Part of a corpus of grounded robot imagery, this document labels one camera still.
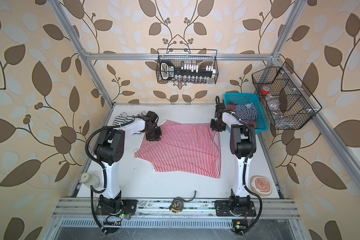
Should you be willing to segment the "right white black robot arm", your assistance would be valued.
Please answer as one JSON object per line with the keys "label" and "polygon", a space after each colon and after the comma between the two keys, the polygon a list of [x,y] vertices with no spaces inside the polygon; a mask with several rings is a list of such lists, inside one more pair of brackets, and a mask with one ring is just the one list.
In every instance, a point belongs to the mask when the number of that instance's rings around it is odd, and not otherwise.
{"label": "right white black robot arm", "polygon": [[211,120],[213,131],[222,132],[230,128],[230,150],[235,160],[234,185],[227,200],[215,201],[219,217],[255,217],[256,208],[251,201],[249,170],[257,149],[255,126],[243,122],[233,111],[216,98],[215,118]]}

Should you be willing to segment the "red white striped tank top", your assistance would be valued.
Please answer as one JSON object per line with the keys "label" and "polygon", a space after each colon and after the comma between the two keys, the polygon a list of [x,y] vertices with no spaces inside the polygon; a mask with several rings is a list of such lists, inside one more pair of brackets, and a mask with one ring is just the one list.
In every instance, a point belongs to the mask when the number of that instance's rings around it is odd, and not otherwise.
{"label": "red white striped tank top", "polygon": [[182,124],[166,120],[158,142],[143,139],[135,157],[156,172],[186,172],[214,179],[221,177],[221,139],[208,123]]}

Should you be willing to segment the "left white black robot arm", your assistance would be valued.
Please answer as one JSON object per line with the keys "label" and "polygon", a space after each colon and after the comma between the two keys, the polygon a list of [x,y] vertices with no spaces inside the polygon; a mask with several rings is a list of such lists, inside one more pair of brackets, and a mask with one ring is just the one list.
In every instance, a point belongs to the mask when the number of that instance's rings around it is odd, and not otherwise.
{"label": "left white black robot arm", "polygon": [[119,161],[125,150],[126,138],[144,133],[149,142],[160,141],[161,128],[158,126],[159,117],[155,112],[128,116],[120,114],[109,126],[104,126],[91,134],[85,151],[87,156],[100,165],[103,174],[103,188],[97,190],[90,185],[91,197],[98,194],[97,209],[102,215],[122,217],[136,212],[137,200],[122,200],[119,185]]}

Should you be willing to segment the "black white striped tank top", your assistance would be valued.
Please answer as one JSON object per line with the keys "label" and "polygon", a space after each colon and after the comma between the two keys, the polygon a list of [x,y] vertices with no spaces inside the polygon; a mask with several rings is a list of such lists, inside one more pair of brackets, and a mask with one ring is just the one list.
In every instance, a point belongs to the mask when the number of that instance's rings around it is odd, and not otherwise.
{"label": "black white striped tank top", "polygon": [[118,116],[114,117],[112,120],[113,126],[123,127],[129,125],[135,121],[136,116],[128,115],[127,113],[121,113]]}

